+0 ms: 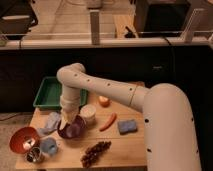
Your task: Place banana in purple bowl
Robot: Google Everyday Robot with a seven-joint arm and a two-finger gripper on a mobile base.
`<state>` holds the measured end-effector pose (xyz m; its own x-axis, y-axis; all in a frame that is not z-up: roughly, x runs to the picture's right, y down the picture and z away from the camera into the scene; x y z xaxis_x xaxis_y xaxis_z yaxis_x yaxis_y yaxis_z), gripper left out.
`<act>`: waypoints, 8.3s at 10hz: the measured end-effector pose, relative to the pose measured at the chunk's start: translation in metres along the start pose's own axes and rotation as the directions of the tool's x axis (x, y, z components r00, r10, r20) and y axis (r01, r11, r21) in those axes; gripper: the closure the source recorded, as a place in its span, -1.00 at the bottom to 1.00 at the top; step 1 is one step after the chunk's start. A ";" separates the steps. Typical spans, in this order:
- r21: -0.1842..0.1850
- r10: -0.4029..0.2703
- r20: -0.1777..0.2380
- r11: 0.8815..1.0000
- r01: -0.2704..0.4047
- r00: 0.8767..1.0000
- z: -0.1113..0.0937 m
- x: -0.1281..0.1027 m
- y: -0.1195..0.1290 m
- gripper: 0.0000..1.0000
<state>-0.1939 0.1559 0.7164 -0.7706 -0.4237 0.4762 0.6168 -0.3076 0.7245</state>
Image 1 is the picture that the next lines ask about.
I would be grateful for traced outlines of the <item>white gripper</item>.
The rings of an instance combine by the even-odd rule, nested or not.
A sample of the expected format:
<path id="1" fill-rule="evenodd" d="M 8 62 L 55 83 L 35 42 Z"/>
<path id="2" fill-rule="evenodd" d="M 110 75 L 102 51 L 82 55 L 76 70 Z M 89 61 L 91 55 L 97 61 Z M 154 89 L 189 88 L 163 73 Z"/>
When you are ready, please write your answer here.
<path id="1" fill-rule="evenodd" d="M 75 118 L 79 114 L 80 98 L 68 100 L 60 96 L 60 106 L 66 118 Z"/>

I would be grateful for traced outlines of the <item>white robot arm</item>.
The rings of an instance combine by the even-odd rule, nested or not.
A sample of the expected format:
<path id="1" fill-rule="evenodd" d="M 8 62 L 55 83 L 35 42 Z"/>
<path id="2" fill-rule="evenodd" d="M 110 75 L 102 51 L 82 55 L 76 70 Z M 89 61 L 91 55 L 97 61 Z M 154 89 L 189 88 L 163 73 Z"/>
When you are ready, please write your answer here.
<path id="1" fill-rule="evenodd" d="M 148 171 L 202 171 L 195 119 L 186 94 L 170 83 L 151 88 L 85 73 L 80 63 L 57 71 L 62 84 L 60 106 L 66 122 L 79 113 L 80 91 L 86 89 L 144 115 Z"/>

